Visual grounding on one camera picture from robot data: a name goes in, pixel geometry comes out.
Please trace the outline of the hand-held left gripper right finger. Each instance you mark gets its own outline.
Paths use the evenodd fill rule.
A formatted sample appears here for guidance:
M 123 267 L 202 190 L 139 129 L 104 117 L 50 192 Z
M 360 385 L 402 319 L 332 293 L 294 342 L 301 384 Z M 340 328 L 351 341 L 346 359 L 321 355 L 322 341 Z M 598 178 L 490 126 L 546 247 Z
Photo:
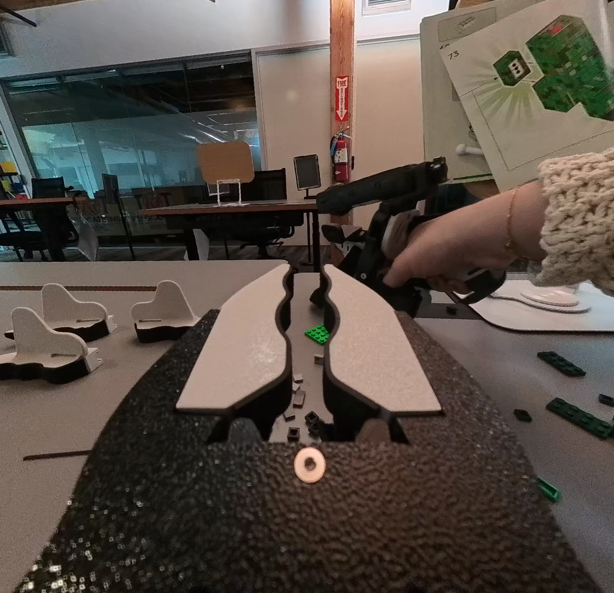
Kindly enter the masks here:
M 393 439 L 401 421 L 441 417 L 443 407 L 393 307 L 333 265 L 322 269 L 323 398 L 332 436 L 354 441 L 369 420 L 382 420 Z

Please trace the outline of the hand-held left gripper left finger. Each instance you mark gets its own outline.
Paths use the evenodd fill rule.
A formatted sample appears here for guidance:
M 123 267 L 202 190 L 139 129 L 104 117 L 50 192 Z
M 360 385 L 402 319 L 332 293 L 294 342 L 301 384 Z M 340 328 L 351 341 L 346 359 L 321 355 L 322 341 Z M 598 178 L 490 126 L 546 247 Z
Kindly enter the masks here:
M 275 267 L 220 309 L 175 409 L 183 414 L 250 419 L 268 441 L 292 401 L 292 350 L 287 330 L 294 272 Z

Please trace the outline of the pile of dark green pieces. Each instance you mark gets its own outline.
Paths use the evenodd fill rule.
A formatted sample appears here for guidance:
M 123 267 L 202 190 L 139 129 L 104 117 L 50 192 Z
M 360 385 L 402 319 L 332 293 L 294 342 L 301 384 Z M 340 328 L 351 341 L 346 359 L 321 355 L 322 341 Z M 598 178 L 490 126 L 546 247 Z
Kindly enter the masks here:
M 611 412 L 613 412 L 613 396 L 610 395 L 606 395 L 606 394 L 598 394 L 598 396 L 595 397 L 595 399 L 593 400 L 595 403 L 599 403 L 601 404 L 603 407 L 607 407 L 609 410 L 611 410 Z M 532 422 L 532 415 L 530 412 L 528 412 L 525 409 L 522 408 L 516 408 L 513 410 L 513 415 L 522 422 Z M 611 420 L 607 420 L 605 422 L 609 422 L 613 424 L 613 413 L 611 415 Z

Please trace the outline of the person's right forearm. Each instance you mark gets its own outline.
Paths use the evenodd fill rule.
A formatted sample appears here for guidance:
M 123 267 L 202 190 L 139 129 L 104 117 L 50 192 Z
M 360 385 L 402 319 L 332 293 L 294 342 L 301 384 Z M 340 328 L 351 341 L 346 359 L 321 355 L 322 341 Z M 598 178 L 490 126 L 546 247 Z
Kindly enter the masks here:
M 529 261 L 538 287 L 591 282 L 613 296 L 613 148 L 543 161 L 538 167 L 546 200 L 540 246 Z

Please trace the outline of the scatter of grey lego pieces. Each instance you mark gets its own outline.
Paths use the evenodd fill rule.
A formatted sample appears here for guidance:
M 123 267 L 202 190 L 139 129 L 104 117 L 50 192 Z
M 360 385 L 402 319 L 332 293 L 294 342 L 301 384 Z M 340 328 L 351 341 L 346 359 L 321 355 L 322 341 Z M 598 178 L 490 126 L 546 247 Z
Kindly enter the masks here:
M 289 407 L 282 415 L 284 422 L 308 420 L 312 415 L 326 418 L 324 405 L 322 374 L 324 356 L 321 353 L 311 355 L 307 367 L 294 368 L 292 371 L 292 398 Z

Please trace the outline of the scatter of black lego pieces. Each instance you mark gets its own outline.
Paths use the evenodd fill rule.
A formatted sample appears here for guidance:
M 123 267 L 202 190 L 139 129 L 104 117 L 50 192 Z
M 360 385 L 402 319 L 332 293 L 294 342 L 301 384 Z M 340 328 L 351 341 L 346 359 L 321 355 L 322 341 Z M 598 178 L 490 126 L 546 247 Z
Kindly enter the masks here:
M 326 423 L 317 413 L 310 411 L 304 416 L 302 425 L 291 425 L 286 433 L 290 443 L 317 443 L 332 441 L 334 426 Z

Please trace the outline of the dark green short lego plate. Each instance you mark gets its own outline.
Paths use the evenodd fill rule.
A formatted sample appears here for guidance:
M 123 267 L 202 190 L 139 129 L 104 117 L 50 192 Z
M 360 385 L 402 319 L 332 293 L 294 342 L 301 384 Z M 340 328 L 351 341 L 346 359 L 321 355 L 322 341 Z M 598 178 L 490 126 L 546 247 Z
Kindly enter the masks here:
M 585 377 L 586 371 L 555 351 L 537 352 L 537 358 L 567 377 Z

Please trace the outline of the lego instruction booklet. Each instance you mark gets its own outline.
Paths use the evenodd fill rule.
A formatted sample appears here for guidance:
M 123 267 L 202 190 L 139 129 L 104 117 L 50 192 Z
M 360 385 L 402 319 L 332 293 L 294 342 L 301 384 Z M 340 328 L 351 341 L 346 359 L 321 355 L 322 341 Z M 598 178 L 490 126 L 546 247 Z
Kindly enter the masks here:
M 420 24 L 424 155 L 499 191 L 613 147 L 613 2 L 493 0 Z

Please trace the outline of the dark green long lego plate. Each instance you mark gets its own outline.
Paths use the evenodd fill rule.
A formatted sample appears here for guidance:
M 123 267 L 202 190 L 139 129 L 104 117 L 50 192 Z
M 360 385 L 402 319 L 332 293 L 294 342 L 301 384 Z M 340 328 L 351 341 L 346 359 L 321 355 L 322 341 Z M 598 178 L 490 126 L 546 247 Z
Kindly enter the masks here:
M 601 440 L 613 438 L 612 423 L 605 422 L 561 398 L 552 399 L 546 405 L 546 410 L 596 438 Z

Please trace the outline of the person's right hand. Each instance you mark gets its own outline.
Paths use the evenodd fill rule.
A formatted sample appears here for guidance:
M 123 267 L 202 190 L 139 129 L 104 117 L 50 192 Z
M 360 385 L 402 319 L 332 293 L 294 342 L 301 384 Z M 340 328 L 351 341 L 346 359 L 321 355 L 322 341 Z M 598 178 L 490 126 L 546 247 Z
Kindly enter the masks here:
M 383 283 L 395 289 L 424 279 L 435 290 L 469 294 L 462 278 L 469 271 L 506 269 L 525 257 L 514 237 L 513 213 L 526 190 L 520 186 L 417 227 Z

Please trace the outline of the red fire extinguisher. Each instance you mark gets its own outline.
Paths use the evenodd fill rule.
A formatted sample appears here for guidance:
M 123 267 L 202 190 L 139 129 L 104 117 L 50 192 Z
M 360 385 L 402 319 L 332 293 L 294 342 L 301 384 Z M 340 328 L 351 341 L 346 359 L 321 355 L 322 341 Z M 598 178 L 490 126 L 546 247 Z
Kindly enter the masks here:
M 334 185 L 348 183 L 351 177 L 352 137 L 349 135 L 349 130 L 349 126 L 342 128 L 334 133 L 330 139 L 329 153 L 332 163 L 332 183 Z

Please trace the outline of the small screen on stand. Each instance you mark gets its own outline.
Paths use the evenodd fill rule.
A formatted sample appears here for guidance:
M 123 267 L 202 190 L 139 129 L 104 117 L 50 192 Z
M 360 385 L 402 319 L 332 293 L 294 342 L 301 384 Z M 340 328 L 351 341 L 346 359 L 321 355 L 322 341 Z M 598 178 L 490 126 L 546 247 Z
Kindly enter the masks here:
M 306 193 L 304 200 L 315 199 L 316 195 L 311 192 L 322 186 L 318 156 L 307 154 L 294 157 L 294 170 L 297 190 Z

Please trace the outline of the spare white gripper finger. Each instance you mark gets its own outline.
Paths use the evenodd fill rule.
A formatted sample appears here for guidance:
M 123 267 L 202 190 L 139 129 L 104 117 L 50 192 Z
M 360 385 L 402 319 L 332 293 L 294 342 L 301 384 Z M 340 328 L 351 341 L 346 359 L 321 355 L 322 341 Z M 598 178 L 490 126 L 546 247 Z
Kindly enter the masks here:
M 15 351 L 1 356 L 2 381 L 65 384 L 91 374 L 103 363 L 97 348 L 89 348 L 75 334 L 50 328 L 30 308 L 14 308 L 11 320 Z
M 159 282 L 154 298 L 134 304 L 131 317 L 142 344 L 176 341 L 200 321 L 181 287 L 173 281 Z
M 13 309 L 12 330 L 4 336 L 14 340 L 18 351 L 55 347 L 65 356 L 75 355 L 88 351 L 86 343 L 109 336 L 117 328 L 102 304 L 79 301 L 57 283 L 42 288 L 40 307 L 41 313 L 25 305 Z

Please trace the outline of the red white fire sign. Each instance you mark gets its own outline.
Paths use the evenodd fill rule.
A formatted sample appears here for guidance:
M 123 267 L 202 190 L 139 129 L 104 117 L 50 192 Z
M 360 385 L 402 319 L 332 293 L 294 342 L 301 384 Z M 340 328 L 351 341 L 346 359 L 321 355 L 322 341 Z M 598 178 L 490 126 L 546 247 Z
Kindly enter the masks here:
M 338 123 L 346 122 L 349 118 L 350 98 L 349 75 L 336 76 L 334 88 L 334 114 Z

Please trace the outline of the black office chair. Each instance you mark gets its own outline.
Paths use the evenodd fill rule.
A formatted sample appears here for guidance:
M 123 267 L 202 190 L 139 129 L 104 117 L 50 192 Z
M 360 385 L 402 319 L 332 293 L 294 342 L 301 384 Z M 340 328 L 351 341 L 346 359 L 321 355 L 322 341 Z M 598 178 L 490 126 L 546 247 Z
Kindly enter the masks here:
M 34 178 L 32 180 L 32 193 L 33 197 L 31 199 L 38 198 L 57 198 L 57 197 L 67 197 L 73 198 L 69 195 L 69 193 L 73 190 L 71 186 L 66 187 L 64 183 L 64 179 L 62 177 L 55 178 Z M 38 226 L 36 225 L 35 218 L 31 212 L 21 211 L 17 213 L 17 220 L 21 223 L 23 228 L 30 231 L 38 231 Z M 75 232 L 69 231 L 68 235 L 70 236 L 70 242 L 66 244 L 66 247 L 70 247 L 72 245 L 76 245 L 79 242 L 79 233 L 77 232 L 76 227 L 74 226 L 72 220 L 69 217 L 70 222 L 72 223 Z M 16 231 L 18 228 L 11 220 L 6 220 L 4 223 L 1 223 L 1 233 L 6 233 L 8 231 Z M 25 257 L 30 257 L 34 251 L 24 251 L 24 250 L 15 250 L 13 251 L 17 254 L 18 259 L 23 261 Z M 49 252 L 38 251 L 41 254 L 41 258 L 43 261 L 50 259 Z
M 281 201 L 287 200 L 286 170 L 255 171 L 250 183 L 241 185 L 243 201 Z M 279 215 L 262 213 L 240 218 L 232 232 L 232 239 L 241 242 L 241 249 L 255 246 L 260 259 L 271 259 L 267 248 L 279 245 L 285 238 L 295 234 L 295 229 L 303 225 L 303 214 L 283 212 Z

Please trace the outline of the brown desk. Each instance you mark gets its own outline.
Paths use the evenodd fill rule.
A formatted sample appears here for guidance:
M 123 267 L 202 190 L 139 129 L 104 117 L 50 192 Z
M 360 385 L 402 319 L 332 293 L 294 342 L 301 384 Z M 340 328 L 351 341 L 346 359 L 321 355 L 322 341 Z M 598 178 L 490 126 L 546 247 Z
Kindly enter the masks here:
M 311 217 L 311 255 L 312 267 L 320 270 L 320 228 L 316 201 L 253 201 L 246 204 L 186 204 L 153 209 L 141 209 L 142 217 L 161 217 L 169 229 L 180 229 L 185 234 L 189 260 L 200 260 L 193 230 L 205 228 L 226 234 L 232 223 L 238 222 L 239 228 L 254 226 L 257 221 L 279 218 L 286 213 L 302 213 Z
M 64 262 L 64 248 L 70 242 L 69 231 L 75 232 L 67 214 L 67 207 L 76 207 L 73 198 L 9 199 L 1 201 L 1 222 L 11 220 L 16 231 L 1 233 L 1 246 L 15 250 L 49 252 L 53 262 Z M 38 231 L 23 228 L 17 213 L 31 212 Z

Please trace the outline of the brown board on clear stand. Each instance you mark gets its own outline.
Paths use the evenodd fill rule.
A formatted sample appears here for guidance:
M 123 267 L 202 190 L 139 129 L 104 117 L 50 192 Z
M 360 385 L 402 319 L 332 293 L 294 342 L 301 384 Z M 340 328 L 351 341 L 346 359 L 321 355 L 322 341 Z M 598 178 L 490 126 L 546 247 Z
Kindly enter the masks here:
M 207 184 L 209 193 L 213 194 L 218 206 L 247 205 L 242 201 L 241 185 L 252 182 L 255 176 L 248 143 L 236 141 L 199 144 L 196 147 L 196 157 L 202 179 Z M 222 202 L 222 187 L 230 189 L 231 185 L 236 185 L 238 201 Z

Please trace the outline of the wooden post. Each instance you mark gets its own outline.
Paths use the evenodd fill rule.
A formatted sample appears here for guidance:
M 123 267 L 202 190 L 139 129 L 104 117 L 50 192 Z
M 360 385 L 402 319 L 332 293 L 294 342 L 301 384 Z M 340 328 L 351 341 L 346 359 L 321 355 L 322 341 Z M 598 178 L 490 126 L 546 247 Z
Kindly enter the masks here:
M 349 126 L 352 141 L 354 138 L 355 26 L 356 0 L 330 0 L 330 136 L 332 137 L 340 129 Z M 343 75 L 349 75 L 350 78 L 349 118 L 346 122 L 338 123 L 335 121 L 334 114 L 335 77 Z

